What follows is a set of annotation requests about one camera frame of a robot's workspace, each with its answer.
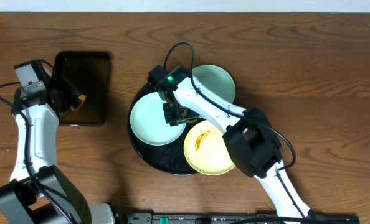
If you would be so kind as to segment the mint plate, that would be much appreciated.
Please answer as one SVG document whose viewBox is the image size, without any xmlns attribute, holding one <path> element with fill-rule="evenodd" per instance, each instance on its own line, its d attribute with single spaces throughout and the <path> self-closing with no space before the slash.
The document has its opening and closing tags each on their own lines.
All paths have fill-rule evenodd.
<svg viewBox="0 0 370 224">
<path fill-rule="evenodd" d="M 157 92 L 142 96 L 130 113 L 130 126 L 135 136 L 152 146 L 163 146 L 175 141 L 186 128 L 185 124 L 170 126 L 163 111 L 164 101 Z"/>
<path fill-rule="evenodd" d="M 201 65 L 194 68 L 192 74 L 210 91 L 230 103 L 234 102 L 235 82 L 225 69 L 217 65 Z"/>
</svg>

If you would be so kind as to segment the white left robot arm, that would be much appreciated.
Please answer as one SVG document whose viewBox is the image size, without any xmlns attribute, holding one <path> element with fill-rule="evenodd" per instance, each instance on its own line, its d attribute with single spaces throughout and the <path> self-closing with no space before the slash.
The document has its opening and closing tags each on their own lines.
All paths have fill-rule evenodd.
<svg viewBox="0 0 370 224">
<path fill-rule="evenodd" d="M 89 204 L 58 168 L 59 121 L 86 96 L 46 65 L 40 59 L 14 67 L 21 87 L 8 105 L 18 127 L 17 159 L 0 187 L 0 211 L 9 223 L 118 223 L 109 203 Z"/>
</svg>

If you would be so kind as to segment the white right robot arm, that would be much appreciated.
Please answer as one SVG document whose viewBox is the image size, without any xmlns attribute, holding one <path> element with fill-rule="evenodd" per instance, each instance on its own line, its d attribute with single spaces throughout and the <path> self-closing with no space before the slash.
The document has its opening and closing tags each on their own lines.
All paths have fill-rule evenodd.
<svg viewBox="0 0 370 224">
<path fill-rule="evenodd" d="M 301 223 L 309 206 L 300 198 L 280 154 L 281 143 L 290 142 L 273 129 L 258 108 L 233 105 L 206 88 L 196 77 L 165 75 L 154 87 L 162 99 L 178 108 L 188 108 L 212 123 L 221 133 L 229 157 L 246 176 L 256 178 L 272 200 L 277 215 L 289 223 Z"/>
</svg>

